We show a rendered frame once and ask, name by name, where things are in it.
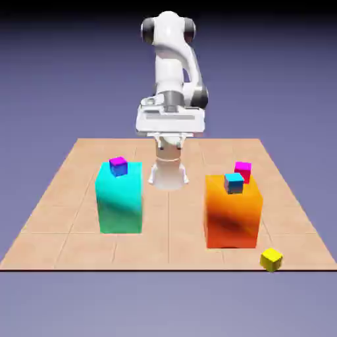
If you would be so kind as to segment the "small pink cube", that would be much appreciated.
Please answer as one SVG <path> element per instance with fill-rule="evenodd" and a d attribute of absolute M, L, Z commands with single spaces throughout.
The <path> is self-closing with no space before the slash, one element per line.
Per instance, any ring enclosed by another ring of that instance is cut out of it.
<path fill-rule="evenodd" d="M 251 177 L 251 163 L 236 161 L 234 172 L 241 174 L 244 179 L 244 184 L 249 184 Z"/>

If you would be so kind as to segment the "small light blue cube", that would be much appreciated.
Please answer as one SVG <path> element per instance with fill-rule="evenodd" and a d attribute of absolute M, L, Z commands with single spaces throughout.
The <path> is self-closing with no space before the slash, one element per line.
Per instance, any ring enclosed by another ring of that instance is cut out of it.
<path fill-rule="evenodd" d="M 224 187 L 228 194 L 241 194 L 244 188 L 244 178 L 239 172 L 224 175 Z"/>

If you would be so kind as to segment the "small purple cube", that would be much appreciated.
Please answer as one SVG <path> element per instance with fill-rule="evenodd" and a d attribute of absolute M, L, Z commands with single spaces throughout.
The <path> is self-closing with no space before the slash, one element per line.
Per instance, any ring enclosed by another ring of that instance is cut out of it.
<path fill-rule="evenodd" d="M 114 157 L 109 159 L 110 171 L 113 176 L 123 176 L 128 174 L 128 161 L 124 157 Z"/>

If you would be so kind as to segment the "large cyan box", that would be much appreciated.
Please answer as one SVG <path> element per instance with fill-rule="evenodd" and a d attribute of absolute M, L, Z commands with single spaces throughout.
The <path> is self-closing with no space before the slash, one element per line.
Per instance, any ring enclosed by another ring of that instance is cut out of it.
<path fill-rule="evenodd" d="M 128 173 L 114 176 L 108 162 L 95 179 L 100 231 L 104 234 L 139 234 L 143 222 L 143 170 L 129 162 Z"/>

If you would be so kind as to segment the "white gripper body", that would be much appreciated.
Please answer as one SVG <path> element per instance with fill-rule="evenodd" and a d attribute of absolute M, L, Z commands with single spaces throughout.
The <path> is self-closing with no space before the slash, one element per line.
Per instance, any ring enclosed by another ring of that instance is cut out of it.
<path fill-rule="evenodd" d="M 164 112 L 162 105 L 139 106 L 136 131 L 152 134 L 202 134 L 205 130 L 205 111 L 194 107 L 178 106 L 175 113 Z"/>

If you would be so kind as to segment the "large orange box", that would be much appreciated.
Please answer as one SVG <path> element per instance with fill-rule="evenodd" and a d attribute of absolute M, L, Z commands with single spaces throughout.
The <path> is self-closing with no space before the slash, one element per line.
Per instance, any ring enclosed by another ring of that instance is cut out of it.
<path fill-rule="evenodd" d="M 263 197 L 254 177 L 240 194 L 228 194 L 223 175 L 205 177 L 204 233 L 208 248 L 255 248 Z"/>

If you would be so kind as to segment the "small yellow cube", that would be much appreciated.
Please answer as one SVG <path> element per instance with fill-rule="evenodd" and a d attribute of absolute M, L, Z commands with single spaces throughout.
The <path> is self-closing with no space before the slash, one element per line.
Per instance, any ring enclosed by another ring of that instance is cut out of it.
<path fill-rule="evenodd" d="M 282 264 L 283 254 L 274 248 L 266 249 L 260 256 L 260 265 L 269 272 L 277 271 Z"/>

